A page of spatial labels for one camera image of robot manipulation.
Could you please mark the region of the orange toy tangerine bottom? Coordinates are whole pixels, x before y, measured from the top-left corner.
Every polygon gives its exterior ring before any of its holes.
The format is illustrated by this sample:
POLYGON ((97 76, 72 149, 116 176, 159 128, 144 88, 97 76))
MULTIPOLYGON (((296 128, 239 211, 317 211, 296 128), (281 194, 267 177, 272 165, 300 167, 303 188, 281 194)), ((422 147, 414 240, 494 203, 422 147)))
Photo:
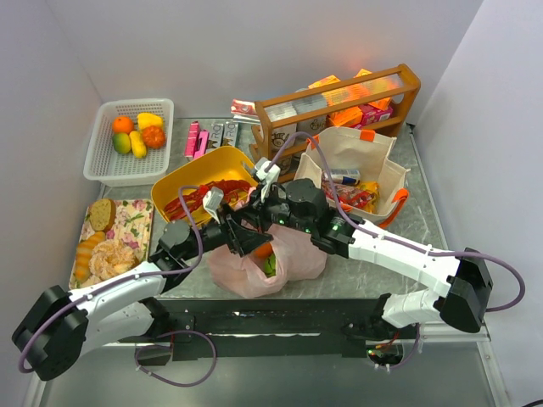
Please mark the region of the orange toy tangerine bottom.
POLYGON ((267 259, 272 254, 273 247, 270 243, 265 243, 261 245, 253 252, 253 255, 258 259, 267 259))

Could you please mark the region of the green toy watermelon ball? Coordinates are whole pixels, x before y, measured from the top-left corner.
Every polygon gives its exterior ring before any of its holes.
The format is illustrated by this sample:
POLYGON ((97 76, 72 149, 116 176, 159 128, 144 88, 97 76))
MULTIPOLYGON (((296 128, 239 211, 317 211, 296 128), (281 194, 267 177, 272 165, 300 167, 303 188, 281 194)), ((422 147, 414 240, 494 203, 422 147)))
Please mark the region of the green toy watermelon ball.
POLYGON ((270 254, 264 262, 265 276, 271 278, 277 275, 277 260, 275 254, 270 254))

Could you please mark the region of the silver blue drink can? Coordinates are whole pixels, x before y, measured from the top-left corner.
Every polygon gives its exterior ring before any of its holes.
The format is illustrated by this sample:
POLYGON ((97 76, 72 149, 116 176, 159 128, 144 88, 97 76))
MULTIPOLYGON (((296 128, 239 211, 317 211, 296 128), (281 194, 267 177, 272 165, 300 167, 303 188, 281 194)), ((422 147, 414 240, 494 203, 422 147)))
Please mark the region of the silver blue drink can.
POLYGON ((356 169, 330 170, 329 180, 341 185, 356 186, 361 180, 361 173, 356 169))

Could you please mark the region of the pink plastic grocery bag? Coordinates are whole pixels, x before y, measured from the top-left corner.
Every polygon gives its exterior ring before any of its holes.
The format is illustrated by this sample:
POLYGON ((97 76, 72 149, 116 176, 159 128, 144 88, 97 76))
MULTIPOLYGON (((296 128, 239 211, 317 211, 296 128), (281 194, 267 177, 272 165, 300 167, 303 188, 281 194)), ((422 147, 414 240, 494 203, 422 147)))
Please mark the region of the pink plastic grocery bag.
POLYGON ((220 288, 243 298, 257 298, 279 292, 287 282, 315 279, 323 272, 327 254, 311 243, 301 231, 273 225, 270 244, 277 260, 277 275, 267 278, 265 259, 251 254, 232 254, 226 245, 211 251, 207 265, 213 282, 220 288))

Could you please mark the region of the red snack bag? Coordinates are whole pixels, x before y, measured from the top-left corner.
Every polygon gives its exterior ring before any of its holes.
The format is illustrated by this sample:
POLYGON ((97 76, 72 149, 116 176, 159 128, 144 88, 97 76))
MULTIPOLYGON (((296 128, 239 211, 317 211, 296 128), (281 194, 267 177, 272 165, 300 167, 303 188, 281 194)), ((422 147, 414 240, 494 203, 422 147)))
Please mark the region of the red snack bag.
POLYGON ((336 197, 343 205, 361 209, 362 191, 358 187, 324 182, 322 189, 328 198, 336 197))

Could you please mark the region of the orange yellow snack bag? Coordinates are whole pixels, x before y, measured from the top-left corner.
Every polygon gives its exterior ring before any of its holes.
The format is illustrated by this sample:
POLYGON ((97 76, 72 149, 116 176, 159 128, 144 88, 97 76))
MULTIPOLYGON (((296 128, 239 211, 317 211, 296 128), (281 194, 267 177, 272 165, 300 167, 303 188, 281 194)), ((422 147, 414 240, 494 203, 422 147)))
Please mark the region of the orange yellow snack bag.
POLYGON ((362 191, 361 209, 374 214, 379 201, 379 184, 376 181, 361 182, 358 188, 362 191))

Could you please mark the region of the floral canvas tote bag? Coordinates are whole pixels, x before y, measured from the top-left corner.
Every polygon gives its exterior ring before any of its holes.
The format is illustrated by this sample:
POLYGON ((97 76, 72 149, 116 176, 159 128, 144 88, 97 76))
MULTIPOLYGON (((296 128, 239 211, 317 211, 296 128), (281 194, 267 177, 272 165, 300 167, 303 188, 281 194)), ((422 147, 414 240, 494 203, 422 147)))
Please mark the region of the floral canvas tote bag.
POLYGON ((323 178, 325 164, 332 170, 359 170, 359 184, 368 181, 379 184, 377 210, 372 214, 348 205, 341 204, 341 207, 349 215, 360 216, 386 228, 395 220, 409 197, 406 189, 408 169, 389 158, 394 145, 394 138, 377 134, 375 131, 329 127, 316 137, 316 142, 308 142, 307 149, 301 154, 294 178, 308 178, 316 187, 322 189, 322 183, 327 182, 323 178))

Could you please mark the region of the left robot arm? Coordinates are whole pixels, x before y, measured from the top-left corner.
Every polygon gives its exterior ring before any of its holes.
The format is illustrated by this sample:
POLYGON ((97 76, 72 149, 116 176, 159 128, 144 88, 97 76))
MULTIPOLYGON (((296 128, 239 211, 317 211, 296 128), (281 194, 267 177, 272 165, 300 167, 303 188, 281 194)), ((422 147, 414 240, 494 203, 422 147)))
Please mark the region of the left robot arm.
POLYGON ((262 205, 240 209, 223 205, 218 217, 198 227, 193 220, 169 222, 147 262, 106 282, 66 291, 45 290, 15 329, 18 369, 43 381, 69 370, 80 356, 127 337, 150 336, 158 329, 155 296, 177 287, 193 270, 187 260, 222 245, 249 254, 271 241, 271 218, 262 205))

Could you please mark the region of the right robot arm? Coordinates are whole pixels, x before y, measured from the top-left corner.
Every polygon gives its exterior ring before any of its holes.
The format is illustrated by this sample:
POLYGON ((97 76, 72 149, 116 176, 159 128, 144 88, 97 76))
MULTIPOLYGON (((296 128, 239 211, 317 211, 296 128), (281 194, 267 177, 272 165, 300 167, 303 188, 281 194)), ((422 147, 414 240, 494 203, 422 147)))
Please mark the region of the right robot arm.
POLYGON ((340 203, 329 203, 309 179, 286 187, 258 186, 241 213, 261 231, 272 225, 301 231, 327 254, 378 265, 422 284, 422 291, 379 299, 378 316, 391 326, 443 321, 477 333, 483 325, 493 282, 478 251, 452 252, 395 235, 346 213, 340 203))

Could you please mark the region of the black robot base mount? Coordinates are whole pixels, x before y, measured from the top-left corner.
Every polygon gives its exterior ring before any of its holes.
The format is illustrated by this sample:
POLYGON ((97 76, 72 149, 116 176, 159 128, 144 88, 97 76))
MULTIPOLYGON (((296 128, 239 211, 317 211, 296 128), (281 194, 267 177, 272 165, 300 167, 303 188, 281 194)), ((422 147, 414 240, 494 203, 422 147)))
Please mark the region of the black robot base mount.
POLYGON ((156 301, 159 323, 129 343, 168 343, 173 359, 339 354, 367 357, 369 343, 388 348, 417 337, 414 325, 382 320, 383 298, 207 299, 156 301))

